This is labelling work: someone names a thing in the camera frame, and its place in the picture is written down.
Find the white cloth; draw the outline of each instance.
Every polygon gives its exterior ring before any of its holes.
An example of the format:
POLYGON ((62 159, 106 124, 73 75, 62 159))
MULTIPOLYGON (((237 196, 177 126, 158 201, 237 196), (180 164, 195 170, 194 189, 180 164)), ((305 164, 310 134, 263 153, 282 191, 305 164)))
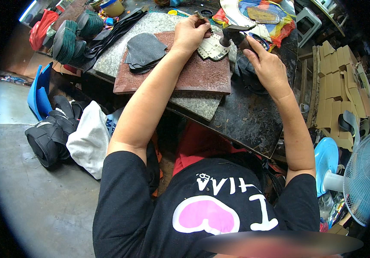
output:
POLYGON ((103 161, 110 142, 106 121, 100 106, 95 101, 90 102, 77 130, 69 135, 66 143, 73 160, 96 179, 102 178, 103 161))

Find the red stone slab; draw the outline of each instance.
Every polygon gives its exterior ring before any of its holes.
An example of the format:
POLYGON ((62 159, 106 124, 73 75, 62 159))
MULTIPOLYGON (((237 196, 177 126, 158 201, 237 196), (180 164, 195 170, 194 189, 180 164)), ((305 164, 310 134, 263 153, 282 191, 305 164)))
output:
MULTIPOLYGON (((167 52, 172 47, 174 35, 175 33, 173 31, 155 33, 155 36, 163 44, 167 45, 167 52)), ((116 75, 115 86, 113 88, 113 93, 115 94, 135 92, 151 72, 149 71, 144 74, 131 73, 129 71, 129 65, 123 63, 126 55, 127 49, 123 54, 118 74, 116 75)), ((175 90, 210 91, 229 95, 231 93, 230 79, 228 57, 224 57, 219 61, 212 61, 210 59, 202 60, 195 51, 179 75, 175 90)))

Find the concrete floor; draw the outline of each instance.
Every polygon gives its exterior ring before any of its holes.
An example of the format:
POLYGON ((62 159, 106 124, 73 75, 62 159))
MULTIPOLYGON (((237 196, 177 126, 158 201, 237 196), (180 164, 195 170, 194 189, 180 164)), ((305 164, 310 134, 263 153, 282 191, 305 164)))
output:
MULTIPOLYGON (((28 91, 0 81, 0 207, 30 257, 94 257, 91 231, 100 181, 73 161, 51 171, 40 164, 24 135, 37 122, 27 106, 28 91)), ((158 195, 172 177, 170 156, 161 161, 158 195)))

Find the fluorescent light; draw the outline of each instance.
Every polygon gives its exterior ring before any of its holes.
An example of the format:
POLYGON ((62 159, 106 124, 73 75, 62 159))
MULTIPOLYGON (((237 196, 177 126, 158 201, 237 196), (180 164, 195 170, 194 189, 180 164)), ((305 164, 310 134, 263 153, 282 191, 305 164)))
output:
POLYGON ((28 12, 30 12, 30 10, 33 8, 33 6, 37 3, 37 0, 34 0, 31 5, 28 6, 27 10, 23 13, 23 15, 20 17, 20 19, 18 19, 19 21, 22 21, 28 12))

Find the granite slab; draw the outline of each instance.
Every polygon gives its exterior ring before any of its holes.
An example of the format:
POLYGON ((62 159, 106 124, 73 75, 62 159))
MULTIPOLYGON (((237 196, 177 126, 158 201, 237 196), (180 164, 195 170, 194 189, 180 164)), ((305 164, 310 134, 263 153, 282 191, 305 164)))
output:
MULTIPOLYGON (((93 70, 96 74, 104 74, 115 78, 129 39, 144 32, 157 33, 162 31, 172 31, 175 29, 176 24, 182 19, 184 19, 182 16, 158 12, 146 14, 129 30, 128 33, 100 55, 93 66, 93 70)), ((222 33, 222 30, 216 26, 212 26, 212 30, 215 33, 222 33)), ((237 55, 237 49, 234 44, 232 44, 228 55, 230 70, 234 71, 233 67, 237 55)), ((218 94, 178 92, 172 95, 170 101, 210 121, 215 114, 221 98, 222 96, 218 94)))

